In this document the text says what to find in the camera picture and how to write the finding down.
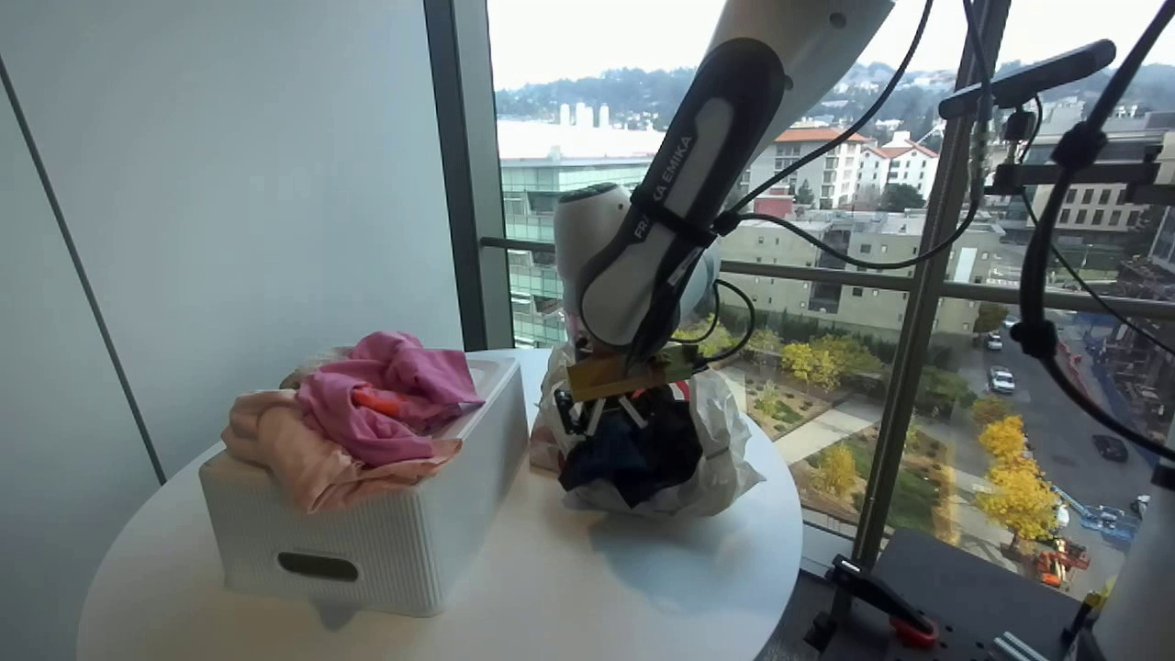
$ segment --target white plastic bin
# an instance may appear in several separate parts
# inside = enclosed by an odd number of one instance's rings
[[[199,477],[225,584],[322,608],[441,615],[526,454],[519,360],[470,353],[470,376],[486,405],[458,428],[463,454],[405,496],[303,518],[265,472],[214,457]]]

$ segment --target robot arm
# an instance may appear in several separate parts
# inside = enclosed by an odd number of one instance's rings
[[[603,353],[653,357],[748,163],[797,121],[879,32],[893,0],[728,0],[666,144],[625,198],[562,198],[558,265],[573,326]]]

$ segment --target pink towel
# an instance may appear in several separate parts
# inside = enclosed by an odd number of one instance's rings
[[[361,405],[377,394],[398,400],[398,416]],[[406,334],[366,334],[299,385],[303,422],[366,467],[433,460],[433,439],[476,405],[466,357]]]
[[[265,467],[301,513],[345,510],[373,496],[406,494],[463,450],[463,440],[438,440],[428,460],[363,472],[303,428],[294,389],[240,396],[219,439],[236,460]]]

